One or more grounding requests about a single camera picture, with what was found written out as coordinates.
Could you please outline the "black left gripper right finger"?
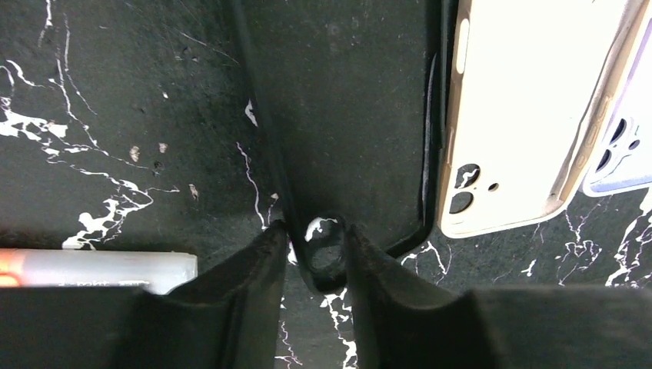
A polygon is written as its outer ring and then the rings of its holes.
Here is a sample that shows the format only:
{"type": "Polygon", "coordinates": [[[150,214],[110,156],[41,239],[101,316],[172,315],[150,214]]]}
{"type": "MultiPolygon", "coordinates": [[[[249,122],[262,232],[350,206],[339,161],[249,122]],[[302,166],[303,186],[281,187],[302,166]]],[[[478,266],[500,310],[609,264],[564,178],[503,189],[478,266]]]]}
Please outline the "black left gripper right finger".
{"type": "Polygon", "coordinates": [[[651,292],[419,278],[356,227],[344,257],[361,368],[649,368],[651,292]]]}

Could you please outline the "black phone case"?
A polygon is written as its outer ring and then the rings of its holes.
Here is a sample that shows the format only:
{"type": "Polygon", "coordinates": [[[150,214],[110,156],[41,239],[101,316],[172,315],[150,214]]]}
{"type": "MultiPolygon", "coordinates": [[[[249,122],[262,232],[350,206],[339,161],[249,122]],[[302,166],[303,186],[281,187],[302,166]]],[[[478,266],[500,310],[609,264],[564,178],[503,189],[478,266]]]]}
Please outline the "black phone case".
{"type": "Polygon", "coordinates": [[[271,177],[306,285],[345,285],[355,225],[398,257],[434,227],[456,1],[233,1],[271,177]]]}

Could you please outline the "phone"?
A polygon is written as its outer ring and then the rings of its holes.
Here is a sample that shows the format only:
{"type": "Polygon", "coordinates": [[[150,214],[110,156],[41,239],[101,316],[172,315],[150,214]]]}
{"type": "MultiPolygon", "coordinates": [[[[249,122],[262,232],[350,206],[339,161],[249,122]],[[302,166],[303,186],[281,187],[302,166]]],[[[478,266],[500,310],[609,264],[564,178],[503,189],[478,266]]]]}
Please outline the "phone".
{"type": "Polygon", "coordinates": [[[468,238],[548,221],[597,157],[649,1],[458,5],[437,224],[468,238]]]}

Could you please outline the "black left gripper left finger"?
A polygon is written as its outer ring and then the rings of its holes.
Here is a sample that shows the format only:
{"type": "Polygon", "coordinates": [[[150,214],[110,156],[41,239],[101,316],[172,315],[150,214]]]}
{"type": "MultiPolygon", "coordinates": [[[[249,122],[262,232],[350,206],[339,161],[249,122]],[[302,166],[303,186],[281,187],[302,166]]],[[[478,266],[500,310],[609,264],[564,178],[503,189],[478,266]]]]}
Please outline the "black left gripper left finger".
{"type": "Polygon", "coordinates": [[[288,236],[274,221],[169,294],[4,288],[3,368],[272,368],[288,236]]]}

